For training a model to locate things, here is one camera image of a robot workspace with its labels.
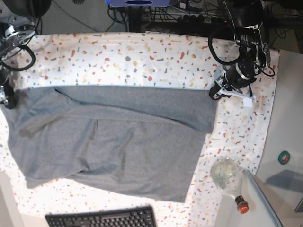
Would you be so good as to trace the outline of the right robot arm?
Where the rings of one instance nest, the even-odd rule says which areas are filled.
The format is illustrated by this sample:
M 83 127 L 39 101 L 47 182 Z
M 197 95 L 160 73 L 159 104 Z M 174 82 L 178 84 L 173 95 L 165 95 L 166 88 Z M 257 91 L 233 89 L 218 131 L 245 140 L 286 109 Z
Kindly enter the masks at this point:
M 2 0 L 0 2 L 0 103 L 8 109 L 17 104 L 14 89 L 9 84 L 9 72 L 20 72 L 31 68 L 36 58 L 27 46 L 35 34 L 41 17 L 49 10 L 50 0 Z M 9 55 L 18 48 L 26 51 L 31 62 L 22 68 L 6 64 L 18 52 Z

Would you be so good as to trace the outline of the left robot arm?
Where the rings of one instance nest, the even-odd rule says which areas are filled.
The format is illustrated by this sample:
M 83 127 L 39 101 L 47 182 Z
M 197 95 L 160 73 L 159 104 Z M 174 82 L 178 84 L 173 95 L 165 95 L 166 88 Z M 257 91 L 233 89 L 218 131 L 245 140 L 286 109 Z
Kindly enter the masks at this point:
M 270 48 L 264 29 L 264 10 L 259 0 L 221 0 L 224 14 L 228 17 L 226 25 L 216 28 L 208 37 L 208 47 L 213 58 L 222 65 L 221 75 L 214 81 L 209 91 L 213 100 L 237 96 L 253 99 L 251 84 L 257 76 L 264 74 L 273 77 L 275 71 L 266 73 L 270 66 Z M 223 61 L 213 47 L 214 36 L 231 29 L 239 48 L 239 56 L 232 61 Z

